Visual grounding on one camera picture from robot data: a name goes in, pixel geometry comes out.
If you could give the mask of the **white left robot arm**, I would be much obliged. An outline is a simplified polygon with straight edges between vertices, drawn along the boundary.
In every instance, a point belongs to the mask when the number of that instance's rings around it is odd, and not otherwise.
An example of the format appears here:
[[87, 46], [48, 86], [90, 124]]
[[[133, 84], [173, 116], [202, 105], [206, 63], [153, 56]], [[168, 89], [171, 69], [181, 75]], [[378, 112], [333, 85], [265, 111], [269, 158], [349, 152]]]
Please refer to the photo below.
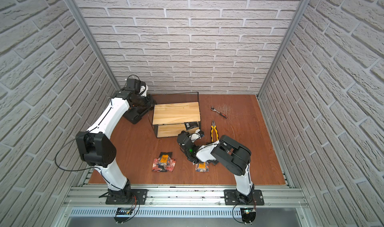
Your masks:
[[116, 91], [96, 122], [76, 135], [81, 160], [99, 172], [112, 193], [122, 192], [129, 184], [117, 164], [117, 149], [111, 135], [122, 117], [136, 124], [154, 107], [154, 99], [147, 95], [147, 90], [147, 86], [142, 86], [138, 91]]

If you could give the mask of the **black tea bag shelf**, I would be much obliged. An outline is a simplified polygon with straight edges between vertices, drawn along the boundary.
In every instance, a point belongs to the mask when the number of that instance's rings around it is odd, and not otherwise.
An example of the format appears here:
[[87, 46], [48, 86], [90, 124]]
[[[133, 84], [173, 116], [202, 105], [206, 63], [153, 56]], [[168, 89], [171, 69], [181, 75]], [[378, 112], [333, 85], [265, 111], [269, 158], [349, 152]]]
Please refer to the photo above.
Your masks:
[[192, 130], [194, 128], [199, 128], [199, 122], [187, 122], [187, 123], [184, 123], [185, 127], [186, 127], [186, 130], [189, 131], [189, 130]]

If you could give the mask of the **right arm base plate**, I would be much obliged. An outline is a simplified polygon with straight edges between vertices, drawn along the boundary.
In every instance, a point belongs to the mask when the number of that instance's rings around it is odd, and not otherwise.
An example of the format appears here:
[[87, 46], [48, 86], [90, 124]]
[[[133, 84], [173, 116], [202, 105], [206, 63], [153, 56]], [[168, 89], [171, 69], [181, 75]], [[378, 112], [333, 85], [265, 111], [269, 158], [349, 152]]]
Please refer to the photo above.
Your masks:
[[237, 190], [224, 190], [226, 206], [234, 205], [254, 205], [263, 206], [265, 204], [261, 190], [251, 189], [248, 195], [243, 195]]

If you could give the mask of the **orange label tea bag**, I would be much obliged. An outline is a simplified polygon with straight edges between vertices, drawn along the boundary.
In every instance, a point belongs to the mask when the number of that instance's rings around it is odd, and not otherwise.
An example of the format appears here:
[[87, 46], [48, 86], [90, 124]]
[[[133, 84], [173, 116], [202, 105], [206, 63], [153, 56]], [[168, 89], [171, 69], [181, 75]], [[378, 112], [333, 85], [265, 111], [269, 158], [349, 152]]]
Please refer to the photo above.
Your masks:
[[203, 162], [203, 163], [197, 163], [195, 165], [196, 172], [208, 172], [209, 171], [209, 163]]
[[158, 158], [159, 166], [169, 166], [171, 164], [172, 152], [161, 152]]

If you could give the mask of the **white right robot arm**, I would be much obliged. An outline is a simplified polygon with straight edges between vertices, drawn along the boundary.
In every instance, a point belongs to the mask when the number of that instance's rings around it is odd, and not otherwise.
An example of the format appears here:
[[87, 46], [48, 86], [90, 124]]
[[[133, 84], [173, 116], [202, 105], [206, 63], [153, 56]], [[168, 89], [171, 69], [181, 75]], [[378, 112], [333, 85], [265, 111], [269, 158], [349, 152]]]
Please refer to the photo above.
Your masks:
[[181, 131], [177, 142], [182, 152], [193, 164], [205, 162], [222, 164], [234, 174], [237, 201], [242, 204], [251, 203], [254, 188], [250, 174], [251, 150], [226, 135], [211, 144], [198, 147], [195, 145], [195, 141], [201, 138], [202, 133], [201, 130], [193, 134]]

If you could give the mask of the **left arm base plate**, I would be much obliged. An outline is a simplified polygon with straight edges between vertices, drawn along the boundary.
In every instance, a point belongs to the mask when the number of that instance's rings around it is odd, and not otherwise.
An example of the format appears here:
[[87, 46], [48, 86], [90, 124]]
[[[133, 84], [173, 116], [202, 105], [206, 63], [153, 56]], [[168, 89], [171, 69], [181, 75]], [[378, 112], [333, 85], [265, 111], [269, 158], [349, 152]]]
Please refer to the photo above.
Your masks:
[[146, 202], [148, 189], [131, 189], [112, 191], [108, 190], [106, 195], [107, 205], [144, 205]]

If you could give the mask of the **red tea bag shelf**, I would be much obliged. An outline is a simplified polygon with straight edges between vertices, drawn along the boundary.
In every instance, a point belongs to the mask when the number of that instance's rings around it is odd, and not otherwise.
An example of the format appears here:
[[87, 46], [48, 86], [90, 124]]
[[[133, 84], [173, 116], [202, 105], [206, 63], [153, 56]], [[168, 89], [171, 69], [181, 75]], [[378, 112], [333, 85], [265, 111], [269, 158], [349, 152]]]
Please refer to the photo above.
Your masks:
[[166, 171], [164, 169], [164, 166], [161, 165], [161, 161], [159, 161], [158, 158], [154, 158], [152, 171], [153, 172], [165, 172]]

